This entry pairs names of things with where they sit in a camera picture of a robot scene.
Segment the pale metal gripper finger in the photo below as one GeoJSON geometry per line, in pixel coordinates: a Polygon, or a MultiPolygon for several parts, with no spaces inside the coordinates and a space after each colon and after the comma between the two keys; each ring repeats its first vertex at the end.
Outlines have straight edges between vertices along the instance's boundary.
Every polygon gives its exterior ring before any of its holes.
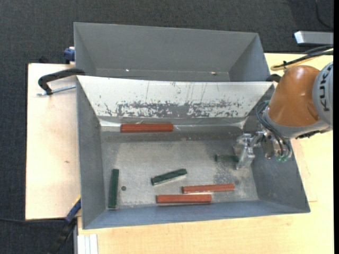
{"type": "Polygon", "coordinates": [[[233,151],[235,155],[241,156],[241,155],[247,155],[248,149],[251,145],[251,134],[244,133],[236,138],[236,144],[233,146],[233,151]]]}
{"type": "Polygon", "coordinates": [[[236,156],[238,157],[238,162],[236,164],[236,169],[248,168],[255,159],[254,150],[249,146],[240,146],[236,148],[236,156]]]}

